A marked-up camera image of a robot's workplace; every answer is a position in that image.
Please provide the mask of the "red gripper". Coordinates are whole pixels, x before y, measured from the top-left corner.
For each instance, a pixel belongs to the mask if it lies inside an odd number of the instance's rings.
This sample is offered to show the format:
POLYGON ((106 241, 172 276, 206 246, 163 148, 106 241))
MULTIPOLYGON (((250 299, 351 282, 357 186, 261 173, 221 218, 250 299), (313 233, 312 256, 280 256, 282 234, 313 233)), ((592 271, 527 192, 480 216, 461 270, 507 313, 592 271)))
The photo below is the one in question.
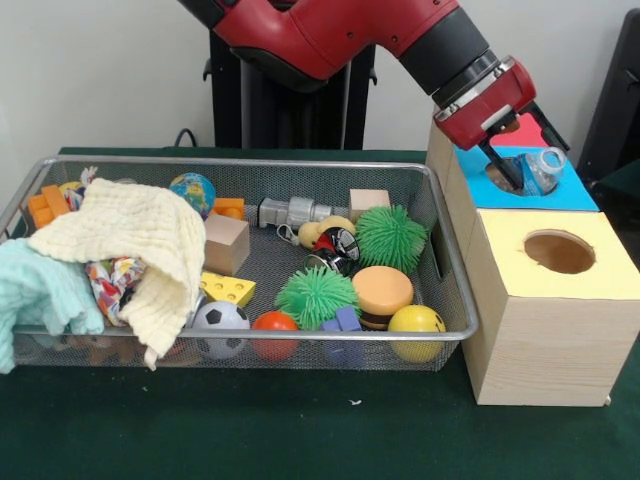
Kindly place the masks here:
POLYGON ((530 115, 546 144, 563 152, 569 144, 534 101, 536 89, 525 67, 514 58, 503 59, 469 91, 433 115, 435 125, 463 150, 480 149, 514 190, 523 188, 523 176, 512 160, 491 146, 489 130, 508 114, 519 114, 530 104, 530 115))

